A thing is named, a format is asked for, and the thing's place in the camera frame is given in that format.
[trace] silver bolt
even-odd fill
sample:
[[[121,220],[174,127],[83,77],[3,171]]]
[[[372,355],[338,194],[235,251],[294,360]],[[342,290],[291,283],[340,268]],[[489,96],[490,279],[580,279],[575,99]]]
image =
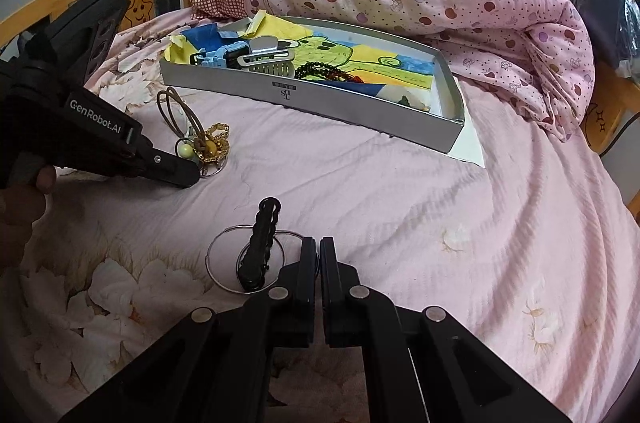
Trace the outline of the silver bolt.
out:
[[[426,314],[427,318],[433,322],[441,322],[447,316],[445,310],[437,306],[431,306],[430,308],[427,308]]]
[[[269,297],[273,300],[284,300],[289,296],[289,290],[287,288],[281,288],[280,286],[276,286],[269,290]]]
[[[191,312],[191,320],[196,322],[197,324],[203,324],[204,322],[209,322],[213,313],[209,308],[198,308],[194,309]]]
[[[369,288],[366,286],[353,286],[349,289],[349,294],[353,298],[367,298],[369,296]]]

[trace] wooden bed frame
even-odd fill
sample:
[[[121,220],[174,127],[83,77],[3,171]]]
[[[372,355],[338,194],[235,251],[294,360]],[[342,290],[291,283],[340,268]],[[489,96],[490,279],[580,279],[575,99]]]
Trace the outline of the wooden bed frame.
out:
[[[0,46],[9,43],[15,36],[46,16],[57,18],[76,0],[34,0],[0,22]],[[120,30],[151,20],[154,15],[154,0],[130,0],[131,5],[120,25]],[[139,9],[145,5],[144,13]],[[182,0],[188,7],[189,0]],[[640,86],[615,75],[612,69],[598,65],[596,86],[591,104],[582,124],[582,130],[591,148],[600,153],[609,144],[620,124],[623,114],[640,112]],[[629,210],[640,223],[640,190],[628,204]]]

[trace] human hand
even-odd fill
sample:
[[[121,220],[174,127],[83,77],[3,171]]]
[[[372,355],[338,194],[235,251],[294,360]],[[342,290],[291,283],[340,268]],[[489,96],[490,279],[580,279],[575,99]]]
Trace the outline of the human hand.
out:
[[[45,195],[56,184],[56,170],[44,167],[36,185],[18,184],[0,190],[0,269],[22,260],[24,245],[31,238],[31,225],[44,214]]]

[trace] yellow bead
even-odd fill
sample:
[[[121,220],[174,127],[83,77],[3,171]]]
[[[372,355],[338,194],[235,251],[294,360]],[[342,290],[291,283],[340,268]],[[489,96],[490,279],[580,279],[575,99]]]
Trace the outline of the yellow bead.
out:
[[[215,156],[218,153],[218,146],[213,143],[210,139],[207,139],[207,149],[209,150],[212,156]]]
[[[184,159],[191,159],[193,157],[193,147],[188,143],[180,141],[180,143],[178,143],[178,156]]]

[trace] pink bed sheet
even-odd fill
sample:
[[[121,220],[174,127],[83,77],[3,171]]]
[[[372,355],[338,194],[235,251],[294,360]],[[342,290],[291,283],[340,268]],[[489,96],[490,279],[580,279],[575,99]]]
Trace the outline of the pink bed sheet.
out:
[[[119,59],[129,69],[105,72],[96,90],[142,70],[139,85],[160,85],[157,33],[172,18],[185,23],[181,12],[136,29],[152,37],[145,54],[129,49]],[[22,398],[34,390],[59,415],[194,307],[239,305],[207,278],[204,254],[274,196],[281,228],[332,235],[364,284],[400,306],[443,306],[572,421],[598,422],[640,358],[640,229],[579,131],[562,143],[461,85],[486,169],[363,127],[185,90],[203,123],[229,124],[226,168],[188,190],[61,178],[20,270],[0,281],[1,348],[24,371],[14,389],[28,379]],[[126,109],[172,150],[154,104]],[[287,406],[268,421],[368,421],[357,353],[316,344],[278,353],[275,366],[271,392]]]

